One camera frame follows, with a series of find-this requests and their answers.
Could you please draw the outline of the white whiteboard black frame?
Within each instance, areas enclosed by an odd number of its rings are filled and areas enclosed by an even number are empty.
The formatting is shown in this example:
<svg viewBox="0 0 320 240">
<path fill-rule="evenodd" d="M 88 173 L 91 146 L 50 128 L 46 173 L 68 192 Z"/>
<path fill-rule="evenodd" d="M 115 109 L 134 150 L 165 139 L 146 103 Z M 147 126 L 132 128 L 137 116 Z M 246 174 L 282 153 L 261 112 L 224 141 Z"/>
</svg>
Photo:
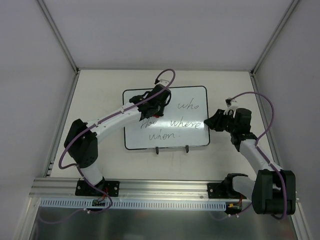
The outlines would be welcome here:
<svg viewBox="0 0 320 240">
<path fill-rule="evenodd" d="M 171 87 L 163 116 L 145 118 L 124 127 L 127 150 L 203 147 L 210 143 L 204 124 L 209 117 L 208 94 L 203 85 Z"/>
</svg>

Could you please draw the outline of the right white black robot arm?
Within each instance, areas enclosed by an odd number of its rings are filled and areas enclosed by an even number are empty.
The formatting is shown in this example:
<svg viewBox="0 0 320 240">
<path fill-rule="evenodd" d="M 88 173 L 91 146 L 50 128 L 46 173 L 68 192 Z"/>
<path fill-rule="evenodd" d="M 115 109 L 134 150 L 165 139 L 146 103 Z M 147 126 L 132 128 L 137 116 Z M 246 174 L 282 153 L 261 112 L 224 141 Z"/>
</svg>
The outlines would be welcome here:
<svg viewBox="0 0 320 240">
<path fill-rule="evenodd" d="M 245 157 L 256 173 L 249 181 L 246 175 L 231 173 L 224 181 L 223 192 L 228 198 L 237 195 L 251 200 L 256 214 L 272 215 L 275 218 L 293 215 L 296 211 L 296 176 L 271 161 L 257 144 L 257 136 L 251 132 L 252 112 L 246 108 L 216 113 L 204 120 L 210 130 L 227 132 L 236 150 Z"/>
</svg>

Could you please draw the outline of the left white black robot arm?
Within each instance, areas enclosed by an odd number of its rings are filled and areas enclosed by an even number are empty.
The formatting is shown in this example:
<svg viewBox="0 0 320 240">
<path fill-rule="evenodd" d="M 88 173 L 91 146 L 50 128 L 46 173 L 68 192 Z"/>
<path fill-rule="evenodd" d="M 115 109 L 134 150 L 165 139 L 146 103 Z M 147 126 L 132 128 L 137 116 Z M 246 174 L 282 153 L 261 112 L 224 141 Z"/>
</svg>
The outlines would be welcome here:
<svg viewBox="0 0 320 240">
<path fill-rule="evenodd" d="M 86 189 L 94 196 L 106 194 L 107 184 L 96 164 L 98 145 L 117 129 L 151 117 L 162 117 L 171 96 L 170 89 L 157 84 L 151 91 L 133 96 L 128 103 L 101 119 L 88 122 L 81 119 L 73 121 L 63 145 L 59 168 L 67 168 L 62 165 L 62 160 L 69 154 L 75 161 L 73 165 L 83 177 Z"/>
</svg>

